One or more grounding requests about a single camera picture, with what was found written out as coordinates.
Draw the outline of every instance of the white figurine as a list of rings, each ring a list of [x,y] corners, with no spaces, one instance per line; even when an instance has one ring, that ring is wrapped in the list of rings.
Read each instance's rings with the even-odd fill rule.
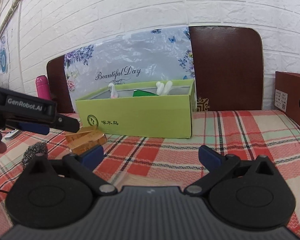
[[[158,81],[158,82],[156,83],[156,86],[157,86],[157,95],[158,95],[158,96],[161,96],[162,91],[163,91],[163,89],[164,89],[164,84],[163,84],[162,82]]]
[[[171,88],[172,88],[172,81],[168,81],[167,83],[166,83],[166,85],[164,86],[164,89],[163,89],[163,91],[162,91],[162,93],[161,93],[161,95],[162,96],[166,96],[166,95],[168,95],[168,93],[170,92],[170,90],[171,90]]]
[[[108,88],[109,88],[109,91],[111,91],[110,98],[118,98],[119,97],[119,94],[118,94],[117,90],[115,90],[115,87],[114,87],[113,83],[110,83],[108,85]]]

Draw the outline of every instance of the brown cardboard box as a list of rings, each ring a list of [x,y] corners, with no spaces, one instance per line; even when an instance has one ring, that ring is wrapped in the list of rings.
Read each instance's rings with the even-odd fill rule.
[[[93,126],[88,126],[88,127],[81,127],[79,131],[77,131],[76,133],[72,133],[72,132],[66,132],[66,140],[68,143],[82,137],[85,136],[86,134],[95,131],[98,129],[97,125],[93,125]]]
[[[95,145],[103,145],[107,142],[106,135],[100,130],[92,131],[85,136],[78,138],[68,144],[68,147],[75,154],[82,154]]]
[[[300,125],[300,74],[275,73],[274,106]]]

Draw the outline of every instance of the pink thermos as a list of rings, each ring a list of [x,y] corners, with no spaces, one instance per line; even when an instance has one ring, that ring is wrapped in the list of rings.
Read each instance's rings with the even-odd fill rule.
[[[39,98],[51,100],[49,83],[46,76],[38,76],[35,79],[35,86],[37,87],[37,94]]]

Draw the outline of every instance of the decorative pattern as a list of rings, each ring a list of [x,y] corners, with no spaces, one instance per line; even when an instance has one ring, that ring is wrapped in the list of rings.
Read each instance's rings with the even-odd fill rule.
[[[7,73],[9,62],[9,47],[7,45],[6,36],[0,38],[0,73]]]
[[[197,112],[206,112],[209,108],[209,98],[202,99],[199,97],[197,101]]]
[[[171,43],[175,43],[175,42],[176,42],[175,36],[173,36],[172,38],[169,38],[169,41],[170,41]]]
[[[187,38],[190,40],[190,33],[189,33],[189,27],[187,27],[183,33],[187,36]]]
[[[75,61],[81,62],[88,66],[88,59],[92,58],[93,45],[76,49],[65,54],[64,67],[69,68]]]
[[[192,50],[187,50],[183,58],[178,59],[179,65],[188,73],[190,77],[194,78],[194,64],[193,64],[193,54]]]
[[[160,34],[160,33],[161,33],[161,29],[152,30],[151,33],[157,33],[157,34]]]
[[[65,54],[64,68],[69,92],[75,91],[76,78],[79,75],[79,71],[76,70],[76,67],[71,68],[71,65],[75,62],[82,62],[83,65],[88,66],[88,60],[92,58],[92,52],[93,45],[89,45]]]
[[[128,81],[129,79],[118,79],[118,80],[111,80],[110,82],[107,82],[108,84],[113,83],[114,85],[122,85],[125,84],[124,81]]]

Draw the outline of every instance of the yellow-green box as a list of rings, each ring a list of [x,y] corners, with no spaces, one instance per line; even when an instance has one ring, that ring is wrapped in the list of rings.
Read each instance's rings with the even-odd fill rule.
[[[156,82],[116,85],[119,98],[108,87],[76,100],[83,126],[98,125],[108,134],[190,138],[195,111],[194,80],[173,80],[170,95],[132,97],[135,89],[156,91]]]

